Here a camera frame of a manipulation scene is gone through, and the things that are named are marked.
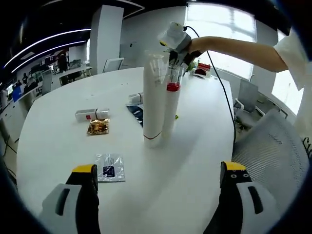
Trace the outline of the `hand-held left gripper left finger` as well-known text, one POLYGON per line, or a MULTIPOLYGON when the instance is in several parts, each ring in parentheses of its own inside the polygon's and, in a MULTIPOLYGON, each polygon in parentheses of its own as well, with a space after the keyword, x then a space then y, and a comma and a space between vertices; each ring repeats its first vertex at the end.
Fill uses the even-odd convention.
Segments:
POLYGON ((74 168, 42 202, 41 223, 53 234, 99 234, 95 164, 74 168))

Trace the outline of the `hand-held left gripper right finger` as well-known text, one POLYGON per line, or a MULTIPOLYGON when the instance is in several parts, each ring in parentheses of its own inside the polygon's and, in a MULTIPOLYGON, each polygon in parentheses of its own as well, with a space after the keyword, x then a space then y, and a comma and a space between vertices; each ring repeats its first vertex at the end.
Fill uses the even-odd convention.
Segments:
POLYGON ((273 195, 252 181, 244 165, 221 162, 217 209, 205 234, 266 234, 278 221, 273 195))

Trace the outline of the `person's right hand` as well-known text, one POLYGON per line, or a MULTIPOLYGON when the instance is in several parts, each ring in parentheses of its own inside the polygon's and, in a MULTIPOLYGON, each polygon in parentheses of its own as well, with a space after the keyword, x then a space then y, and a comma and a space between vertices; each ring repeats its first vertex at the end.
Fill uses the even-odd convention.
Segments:
POLYGON ((193 57, 197 58, 206 52, 204 48, 203 38, 192 39, 188 46, 188 53, 193 57))

